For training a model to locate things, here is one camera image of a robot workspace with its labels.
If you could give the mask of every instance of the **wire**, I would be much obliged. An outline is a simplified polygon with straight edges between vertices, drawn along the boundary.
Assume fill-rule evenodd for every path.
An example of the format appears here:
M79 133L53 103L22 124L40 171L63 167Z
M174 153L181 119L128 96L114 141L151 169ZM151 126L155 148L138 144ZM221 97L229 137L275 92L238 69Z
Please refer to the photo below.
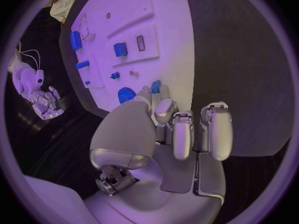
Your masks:
M29 57L31 57L31 58L32 58L32 59L35 61L37 69L38 69L38 70L40 70L40 56L39 56L39 53L38 53L38 51L37 51L37 50L27 50L27 51L21 51L21 48L22 48L22 43L19 41L19 42L18 42L18 44L19 44L19 52L20 52L21 54L23 54L24 56L29 56ZM35 59L33 56L30 56L30 55L24 54L25 52L28 52L28 51L36 51L36 53L37 53L37 55L38 55L38 64L37 64L37 61L36 61L36 59Z

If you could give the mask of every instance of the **person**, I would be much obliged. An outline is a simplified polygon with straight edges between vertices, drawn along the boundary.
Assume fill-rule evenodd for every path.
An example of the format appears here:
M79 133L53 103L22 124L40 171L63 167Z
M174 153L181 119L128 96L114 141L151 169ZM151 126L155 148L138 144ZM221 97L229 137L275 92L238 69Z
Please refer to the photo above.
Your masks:
M65 19L75 0L52 0L50 15L64 24Z

